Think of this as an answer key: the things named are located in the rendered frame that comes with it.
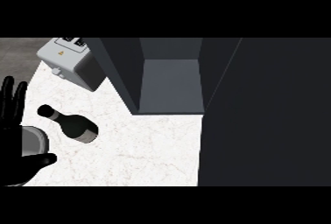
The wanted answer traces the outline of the dark grey cabinet door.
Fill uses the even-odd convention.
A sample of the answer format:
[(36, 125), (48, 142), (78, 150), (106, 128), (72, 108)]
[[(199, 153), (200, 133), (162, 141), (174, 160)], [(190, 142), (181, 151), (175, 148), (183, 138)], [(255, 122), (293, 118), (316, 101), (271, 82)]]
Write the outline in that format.
[(199, 186), (331, 186), (331, 38), (245, 38), (200, 120)]

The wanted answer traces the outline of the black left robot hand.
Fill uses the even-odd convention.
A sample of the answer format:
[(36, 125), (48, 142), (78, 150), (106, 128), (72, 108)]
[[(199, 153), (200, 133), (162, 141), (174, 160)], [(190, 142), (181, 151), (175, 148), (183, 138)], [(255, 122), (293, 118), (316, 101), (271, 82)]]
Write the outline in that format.
[(53, 153), (22, 156), (22, 117), (26, 82), (16, 89), (14, 78), (5, 76), (0, 88), (0, 186), (26, 182), (57, 161)]

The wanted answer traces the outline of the dark grey cabinet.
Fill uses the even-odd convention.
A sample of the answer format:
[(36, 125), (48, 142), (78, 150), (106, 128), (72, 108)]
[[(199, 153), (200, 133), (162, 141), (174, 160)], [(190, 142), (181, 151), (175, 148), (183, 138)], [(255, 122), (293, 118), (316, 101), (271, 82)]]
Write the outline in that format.
[(200, 115), (237, 38), (85, 38), (132, 115)]

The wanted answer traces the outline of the white toaster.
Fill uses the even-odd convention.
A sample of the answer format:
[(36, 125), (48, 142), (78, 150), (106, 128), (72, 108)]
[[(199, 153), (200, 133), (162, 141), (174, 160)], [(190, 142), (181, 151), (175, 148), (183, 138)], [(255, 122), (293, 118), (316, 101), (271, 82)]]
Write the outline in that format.
[(94, 92), (106, 75), (82, 38), (51, 38), (35, 53), (51, 74)]

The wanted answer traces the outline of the dark wine bottle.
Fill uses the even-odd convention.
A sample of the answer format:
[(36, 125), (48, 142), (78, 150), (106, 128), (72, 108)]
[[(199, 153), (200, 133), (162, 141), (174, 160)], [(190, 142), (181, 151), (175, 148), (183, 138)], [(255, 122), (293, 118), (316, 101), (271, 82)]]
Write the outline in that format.
[(41, 105), (36, 114), (56, 122), (64, 136), (88, 144), (98, 135), (98, 126), (82, 115), (63, 115), (48, 105)]

